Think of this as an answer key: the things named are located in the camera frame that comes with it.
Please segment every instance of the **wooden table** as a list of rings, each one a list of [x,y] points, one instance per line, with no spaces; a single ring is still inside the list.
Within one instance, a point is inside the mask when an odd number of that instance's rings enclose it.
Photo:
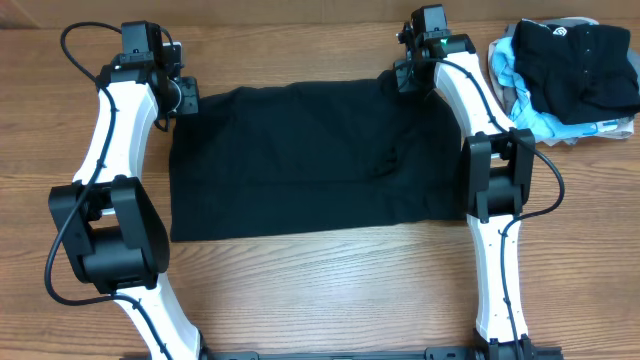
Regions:
[[[633,31],[640,22],[603,21]],[[451,23],[481,58],[506,22]],[[171,28],[202,96],[237,86],[371,78],[402,56],[401,24]],[[43,286],[56,234],[47,197],[69,184],[95,126],[95,90],[64,58],[60,31],[0,31],[0,359],[114,359],[146,348],[114,304],[68,308]],[[97,73],[120,50],[106,30],[69,39]],[[143,184],[167,228],[171,136],[152,131]],[[640,359],[640,136],[540,146],[567,196],[527,221],[520,270],[530,335],[567,359]],[[540,162],[528,210],[557,185]],[[171,245],[170,279],[184,311],[217,351],[419,350],[471,343],[477,306],[465,223],[426,221],[270,238]],[[57,290],[95,295],[61,251]]]

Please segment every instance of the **black shirt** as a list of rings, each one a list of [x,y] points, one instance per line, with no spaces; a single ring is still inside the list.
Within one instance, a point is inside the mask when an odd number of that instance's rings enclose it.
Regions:
[[[561,27],[528,20],[512,41],[515,71],[538,112],[565,125],[613,120],[640,111],[637,74],[627,50],[628,30],[607,25]]]
[[[201,99],[174,130],[172,240],[462,219],[460,130],[426,95],[386,71]]]

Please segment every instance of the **light blue shirt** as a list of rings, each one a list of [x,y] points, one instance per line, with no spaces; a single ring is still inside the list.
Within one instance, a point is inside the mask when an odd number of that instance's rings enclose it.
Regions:
[[[505,37],[496,44],[491,58],[491,71],[496,75],[500,85],[516,88],[518,99],[508,116],[518,129],[531,129],[536,141],[542,141],[590,136],[618,126],[618,120],[564,125],[556,116],[534,110],[531,104],[531,93],[522,76],[514,70],[516,56],[511,47],[511,39],[511,37]]]

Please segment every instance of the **black t-shirt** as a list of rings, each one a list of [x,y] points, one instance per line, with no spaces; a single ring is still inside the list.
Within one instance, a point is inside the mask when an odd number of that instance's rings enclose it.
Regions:
[[[460,130],[436,94],[377,80],[239,88],[177,120],[173,241],[462,219]]]
[[[538,112],[565,125],[613,120],[640,111],[628,30],[607,25],[561,27],[523,20],[512,41],[515,71]]]

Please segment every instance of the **black cable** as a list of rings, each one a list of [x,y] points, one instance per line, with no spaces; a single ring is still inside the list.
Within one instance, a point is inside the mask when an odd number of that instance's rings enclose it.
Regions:
[[[405,62],[401,65],[399,65],[398,67],[396,67],[396,69],[400,69],[402,67],[406,67],[408,66],[409,62]],[[467,69],[465,69],[464,67],[451,62],[451,61],[447,61],[444,59],[434,59],[434,58],[425,58],[422,59],[418,62],[412,62],[412,69],[415,66],[416,63],[441,63],[441,64],[445,64],[448,66],[451,66],[457,70],[459,70],[460,72],[462,72],[467,78],[469,78],[469,80],[471,80],[471,82],[473,83],[473,85],[475,86],[476,90],[478,91],[478,94],[480,95],[480,99],[482,100],[482,103],[484,104],[485,109],[487,110],[487,115],[489,116],[489,122],[491,122],[498,130],[500,130],[503,133],[507,133],[508,131],[503,128],[502,126],[500,126],[500,124],[498,124],[498,121],[496,120],[496,117],[493,115],[493,112],[491,111],[491,107],[489,106],[489,102],[487,101],[487,98],[484,94],[484,92],[482,91],[482,88],[480,87],[480,84],[478,83],[478,81],[473,77],[473,74],[471,74],[470,71],[468,71]],[[515,136],[513,133],[510,133],[511,136],[510,138],[517,142],[518,144],[520,144],[521,146],[523,146],[524,148],[526,148],[527,150],[533,152],[538,158],[540,158],[540,160],[542,160],[548,167],[549,169],[551,169],[551,171],[553,172],[553,174],[555,175],[556,179],[558,180],[558,187],[559,187],[559,192],[558,192],[558,198],[556,199],[555,203],[553,203],[553,205],[551,205],[550,207],[543,209],[543,210],[539,210],[539,211],[534,211],[532,213],[529,214],[524,214],[524,215],[519,215],[519,216],[515,216],[513,217],[513,219],[507,224],[507,226],[505,226],[504,230],[502,230],[502,232],[500,233],[501,235],[501,243],[500,243],[500,272],[501,272],[501,276],[502,276],[502,290],[504,292],[504,302],[507,305],[507,311],[509,313],[509,320],[511,323],[511,330],[513,332],[513,341],[514,341],[514,346],[516,348],[516,358],[518,360],[522,360],[523,359],[523,355],[522,355],[522,349],[520,349],[520,346],[518,346],[518,331],[516,329],[516,323],[515,323],[515,319],[513,317],[513,309],[511,308],[511,300],[509,298],[509,290],[507,288],[507,277],[506,277],[506,272],[505,272],[505,259],[504,259],[504,251],[505,251],[505,244],[506,244],[506,238],[508,237],[508,232],[509,229],[511,228],[511,226],[513,226],[513,224],[517,223],[518,221],[522,221],[525,219],[530,219],[536,216],[540,216],[540,215],[545,215],[548,214],[550,212],[552,212],[553,210],[557,209],[560,204],[562,203],[562,200],[564,199],[564,194],[565,194],[565,184],[564,184],[564,179],[562,178],[562,175],[560,174],[560,171],[558,170],[558,168],[553,164],[553,162],[551,162],[551,160],[545,156],[543,153],[541,153],[539,150],[537,150],[535,148],[535,146],[530,146],[528,143],[524,142],[522,139],[520,139],[519,137]]]
[[[84,202],[86,201],[91,188],[96,183],[98,176],[100,175],[100,171],[102,170],[103,167],[105,167],[104,161],[107,157],[107,152],[109,150],[111,138],[113,137],[113,131],[115,129],[115,124],[116,124],[116,112],[118,111],[118,109],[116,108],[115,101],[113,100],[113,96],[111,96],[111,93],[109,92],[107,87],[104,84],[102,84],[95,76],[93,76],[93,74],[91,74],[87,69],[85,69],[82,65],[80,65],[80,63],[78,63],[78,61],[71,55],[71,53],[69,52],[69,49],[67,49],[67,44],[66,44],[67,34],[69,34],[69,32],[73,29],[76,29],[79,27],[85,27],[85,26],[97,26],[97,27],[113,30],[117,33],[122,33],[122,32],[117,27],[114,27],[108,24],[88,21],[88,22],[80,22],[80,23],[76,23],[68,26],[66,29],[64,29],[64,31],[62,32],[62,35],[60,36],[60,46],[62,47],[62,51],[67,56],[69,61],[71,61],[71,63],[76,68],[78,68],[78,70],[80,70],[83,74],[85,74],[96,85],[96,87],[98,87],[98,89],[102,90],[105,96],[107,97],[107,99],[109,100],[109,104],[111,106],[111,119],[109,122],[109,130],[107,131],[104,145],[102,146],[102,151],[100,152],[100,156],[98,157],[98,161],[96,163],[96,169],[94,170],[93,174],[91,175],[91,178],[87,182],[87,185],[84,187],[84,189],[80,193],[80,196],[76,200],[76,204],[72,208],[71,212],[69,213],[69,216],[65,220],[64,224],[60,228],[60,231],[58,232],[58,235],[53,241],[53,245],[51,246],[51,250],[49,251],[49,256],[47,257],[47,263],[44,270],[44,285],[45,285],[45,288],[47,289],[47,293],[49,293],[49,296],[51,296],[51,298],[53,298],[55,301],[59,302],[60,304],[67,305],[67,306],[82,306],[82,305],[98,304],[98,303],[112,301],[112,300],[121,300],[121,301],[126,301],[131,303],[133,305],[133,308],[137,309],[140,312],[140,315],[142,315],[145,322],[149,326],[149,330],[151,331],[153,338],[155,339],[156,343],[160,347],[160,352],[164,354],[168,360],[172,360],[173,358],[167,351],[166,345],[160,340],[158,331],[153,325],[153,322],[151,321],[149,314],[147,314],[147,312],[144,310],[144,308],[142,307],[139,301],[129,296],[115,294],[115,293],[111,295],[100,296],[100,297],[84,299],[84,300],[69,300],[60,296],[53,289],[53,283],[51,280],[53,262],[55,260],[58,249],[60,248],[60,244],[62,243],[62,238],[64,234],[67,232],[67,229],[69,228],[69,224],[71,223],[71,220],[76,214],[79,214],[80,207],[83,206]]]
[[[404,88],[409,83],[409,80],[413,76],[414,67],[415,67],[415,64],[412,64],[411,67],[409,68],[409,71],[407,72],[407,77],[405,77],[402,83],[398,85],[398,91],[402,90],[402,88]]]
[[[162,26],[160,26],[160,31],[167,37],[167,39],[169,39],[169,45],[171,45],[171,51],[174,53],[173,55],[175,55],[176,48],[173,46],[173,38],[171,37],[171,34],[169,33],[169,30],[167,30],[167,29],[163,28]],[[167,75],[169,77],[173,76],[173,72],[176,69],[176,63],[173,62],[171,64],[171,70],[168,69],[168,66],[165,66],[165,67],[166,67],[165,70],[167,71]],[[169,129],[171,128],[171,117],[169,116],[170,112],[171,111],[169,111],[166,114],[164,114],[164,120],[165,120],[165,125],[164,126],[162,126],[160,124],[160,119],[155,119],[153,121],[153,125],[155,125],[155,127],[158,130],[160,130],[162,132],[169,132]]]

